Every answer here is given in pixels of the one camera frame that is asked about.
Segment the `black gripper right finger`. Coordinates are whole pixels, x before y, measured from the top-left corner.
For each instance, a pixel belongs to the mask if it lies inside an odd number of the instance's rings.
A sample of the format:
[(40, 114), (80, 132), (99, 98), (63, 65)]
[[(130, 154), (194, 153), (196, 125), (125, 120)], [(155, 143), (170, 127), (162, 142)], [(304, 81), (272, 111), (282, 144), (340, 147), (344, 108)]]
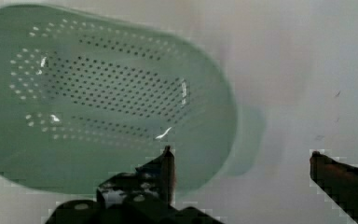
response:
[(310, 179), (358, 224), (358, 167), (313, 151), (310, 156)]

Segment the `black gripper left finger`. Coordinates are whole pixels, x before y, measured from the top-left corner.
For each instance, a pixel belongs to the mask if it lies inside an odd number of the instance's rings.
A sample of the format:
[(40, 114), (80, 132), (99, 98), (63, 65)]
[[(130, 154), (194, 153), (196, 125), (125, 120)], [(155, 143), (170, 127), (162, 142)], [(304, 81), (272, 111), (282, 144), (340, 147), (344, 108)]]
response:
[(166, 146), (133, 172), (101, 183), (95, 200), (60, 204), (45, 224), (223, 224), (193, 206), (174, 208), (174, 187), (175, 157)]

